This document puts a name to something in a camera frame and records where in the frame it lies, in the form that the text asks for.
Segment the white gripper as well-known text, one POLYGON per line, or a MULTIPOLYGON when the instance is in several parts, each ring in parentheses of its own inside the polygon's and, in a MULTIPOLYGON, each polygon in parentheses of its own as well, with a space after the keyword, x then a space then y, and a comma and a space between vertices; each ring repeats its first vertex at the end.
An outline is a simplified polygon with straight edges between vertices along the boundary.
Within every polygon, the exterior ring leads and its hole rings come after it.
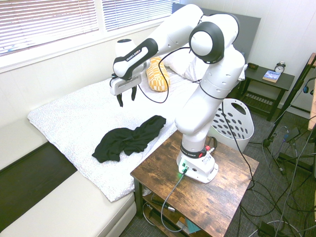
POLYGON ((124 80, 112 74, 112 78, 110 80, 110 93, 112 95, 117 95, 117 100, 119 105, 123 107, 122 101, 122 93, 132 88, 131 99, 135 100, 137 93, 137 85, 141 83, 141 76, 135 76, 131 79, 124 80))

